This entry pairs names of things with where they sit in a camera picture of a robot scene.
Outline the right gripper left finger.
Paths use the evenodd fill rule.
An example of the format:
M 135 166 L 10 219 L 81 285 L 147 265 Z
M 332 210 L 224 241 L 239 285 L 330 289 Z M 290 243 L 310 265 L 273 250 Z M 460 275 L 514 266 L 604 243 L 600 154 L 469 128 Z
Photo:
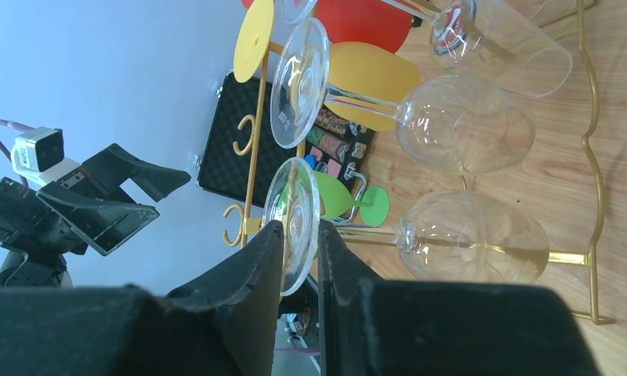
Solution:
M 141 287 L 0 289 L 0 375 L 268 375 L 284 229 L 166 296 Z

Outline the green wine glass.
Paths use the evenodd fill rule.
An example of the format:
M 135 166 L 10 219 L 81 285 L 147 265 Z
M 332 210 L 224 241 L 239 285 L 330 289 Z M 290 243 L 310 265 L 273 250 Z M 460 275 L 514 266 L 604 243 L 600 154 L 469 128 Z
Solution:
M 390 197 L 381 186 L 369 187 L 361 199 L 355 199 L 347 188 L 331 175 L 315 171 L 322 199 L 321 218 L 333 220 L 351 208 L 358 207 L 362 221 L 369 226 L 381 226 L 390 211 Z

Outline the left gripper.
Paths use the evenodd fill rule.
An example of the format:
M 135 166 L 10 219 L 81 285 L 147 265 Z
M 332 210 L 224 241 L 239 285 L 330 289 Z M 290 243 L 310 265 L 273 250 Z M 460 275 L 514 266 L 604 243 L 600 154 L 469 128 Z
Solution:
M 0 178 L 0 245 L 55 257 L 84 255 L 87 243 L 107 256 L 159 217 L 155 207 L 135 202 L 122 183 L 131 179 L 159 202 L 191 180 L 188 172 L 143 161 L 117 143 L 84 161 L 82 168 L 96 183 L 53 182 L 36 193 Z

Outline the clear wine glass front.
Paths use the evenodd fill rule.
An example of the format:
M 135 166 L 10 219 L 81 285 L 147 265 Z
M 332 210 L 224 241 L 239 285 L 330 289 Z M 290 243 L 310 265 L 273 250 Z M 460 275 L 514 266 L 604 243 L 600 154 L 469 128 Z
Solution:
M 283 162 L 272 178 L 263 224 L 284 229 L 280 295 L 293 295 L 321 244 L 323 184 L 301 157 Z M 438 190 L 416 201 L 395 226 L 335 227 L 345 241 L 394 246 L 418 280 L 531 283 L 549 261 L 542 225 L 518 208 L 469 190 Z

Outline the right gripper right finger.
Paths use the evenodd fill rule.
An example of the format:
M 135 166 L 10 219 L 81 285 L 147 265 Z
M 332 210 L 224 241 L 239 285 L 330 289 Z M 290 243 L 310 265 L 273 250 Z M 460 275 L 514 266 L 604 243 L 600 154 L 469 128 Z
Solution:
M 598 375 L 543 287 L 385 280 L 330 222 L 318 230 L 324 375 Z

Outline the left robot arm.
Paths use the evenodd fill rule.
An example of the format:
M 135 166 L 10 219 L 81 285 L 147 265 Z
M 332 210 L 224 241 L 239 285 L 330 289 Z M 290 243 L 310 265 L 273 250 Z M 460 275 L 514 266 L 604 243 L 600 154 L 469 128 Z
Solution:
M 108 256 L 159 213 L 135 202 L 122 188 L 131 179 L 153 201 L 187 184 L 189 173 L 140 160 L 113 143 L 82 164 L 66 167 L 33 190 L 0 179 L 0 245 L 8 255 L 2 287 L 59 287 L 65 254 L 92 248 Z

